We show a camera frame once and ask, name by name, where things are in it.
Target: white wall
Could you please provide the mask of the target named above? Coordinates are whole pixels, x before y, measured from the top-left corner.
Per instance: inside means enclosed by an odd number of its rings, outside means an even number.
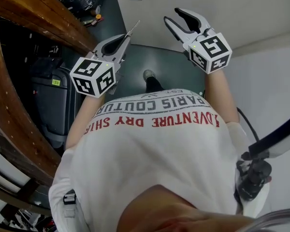
[[[8,162],[1,154],[0,154],[0,172],[10,179],[14,180],[20,186],[26,184],[30,178],[15,168],[11,163]],[[19,188],[13,185],[12,183],[6,181],[4,178],[0,176],[0,184],[5,186],[11,191],[18,192]],[[6,205],[5,202],[0,200],[0,210]],[[0,223],[3,221],[3,216],[0,215]]]
[[[203,15],[216,32],[222,32],[231,48],[290,32],[290,0],[118,0],[132,44],[183,51],[182,44],[166,28],[163,17],[188,29],[174,8]]]
[[[260,138],[290,118],[290,34],[236,49],[225,73]],[[241,124],[254,142],[243,119]],[[273,180],[263,214],[290,208],[290,151],[269,162]]]

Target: person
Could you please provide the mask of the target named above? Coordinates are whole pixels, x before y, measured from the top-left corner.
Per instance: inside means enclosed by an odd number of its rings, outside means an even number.
[[[234,198],[236,162],[249,141],[223,70],[205,99],[164,90],[146,70],[146,93],[102,105],[86,97],[49,191],[58,231],[74,189],[95,232],[233,232],[253,221]]]

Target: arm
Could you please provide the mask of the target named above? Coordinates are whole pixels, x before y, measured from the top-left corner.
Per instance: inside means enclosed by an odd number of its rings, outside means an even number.
[[[223,70],[206,75],[205,99],[225,123],[239,123],[239,115]]]
[[[66,142],[66,149],[77,145],[78,141],[83,136],[84,130],[86,129],[88,122],[101,107],[103,101],[104,95],[98,99],[91,96],[86,96],[70,128]]]

